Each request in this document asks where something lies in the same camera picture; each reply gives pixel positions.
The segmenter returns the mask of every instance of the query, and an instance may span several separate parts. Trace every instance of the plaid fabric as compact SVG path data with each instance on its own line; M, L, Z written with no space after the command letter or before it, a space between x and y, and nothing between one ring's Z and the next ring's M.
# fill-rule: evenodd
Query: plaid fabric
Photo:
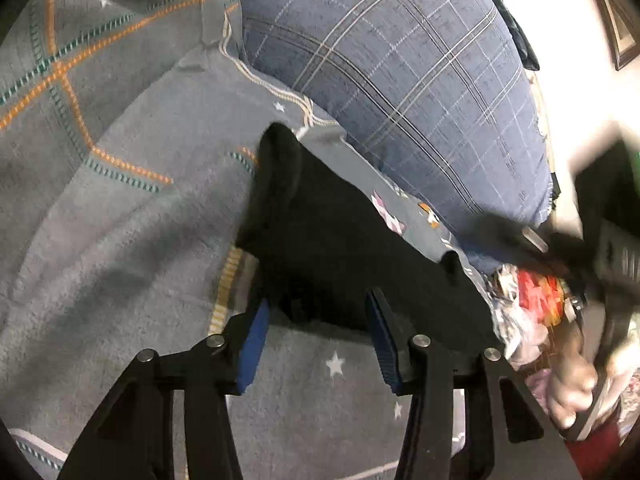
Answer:
M536 106L491 0L241 0L246 58L324 108L459 235L482 210L543 221Z
M535 52L533 52L533 48L531 47L529 40L524 34L522 27L515 20L513 15L509 12L509 9L504 5L503 0L492 0L497 7L504 23L506 23L509 32L511 33L511 37L513 38L513 43L518 49L518 54L520 59L522 60L522 65L524 68L528 70L537 71L540 70L540 64L538 62L538 58L536 57Z

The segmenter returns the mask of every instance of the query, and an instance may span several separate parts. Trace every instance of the metal screw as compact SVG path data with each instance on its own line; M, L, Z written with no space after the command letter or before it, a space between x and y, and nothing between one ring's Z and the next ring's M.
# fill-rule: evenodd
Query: metal screw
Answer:
M484 357L486 357L487 359L489 359L489 361L499 361L500 357L502 357L502 354L500 353L499 350L495 349L495 348L487 348L484 351Z
M207 337L207 346L209 348L220 348L221 346L224 346L224 344L225 338L220 334L214 334Z
M416 334L412 339L414 345L419 346L420 348L427 348L431 344L431 338L424 334Z
M136 355L136 359L141 363L148 363L156 356L156 352L154 352L151 348L145 348L138 352Z

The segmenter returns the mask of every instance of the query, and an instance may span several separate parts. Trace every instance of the picture frame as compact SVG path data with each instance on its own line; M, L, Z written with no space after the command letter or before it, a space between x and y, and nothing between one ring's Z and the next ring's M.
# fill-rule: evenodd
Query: picture frame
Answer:
M607 33L607 41L616 70L622 69L640 54L638 43L629 32L628 20L610 0L596 0Z

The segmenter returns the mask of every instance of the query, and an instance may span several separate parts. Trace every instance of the human hand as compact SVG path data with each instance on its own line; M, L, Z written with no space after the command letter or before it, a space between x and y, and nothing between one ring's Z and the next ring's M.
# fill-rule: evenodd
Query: human hand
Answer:
M558 428L565 430L574 424L577 412L591 406L592 390L598 381L598 375L593 365L580 354L582 333L578 326L572 323L558 335L558 355L552 362L546 400L552 420ZM612 352L605 366L607 393L598 409L594 428L610 416L618 397L639 366L640 344L636 333L631 333Z

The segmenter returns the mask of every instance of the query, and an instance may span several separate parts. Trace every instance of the white wall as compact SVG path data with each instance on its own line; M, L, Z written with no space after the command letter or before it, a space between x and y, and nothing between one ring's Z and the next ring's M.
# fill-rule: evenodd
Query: white wall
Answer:
M590 147L616 123L640 139L640 58L615 70L594 0L504 1L540 60L538 81L562 189L558 220L572 224L577 213L570 173Z

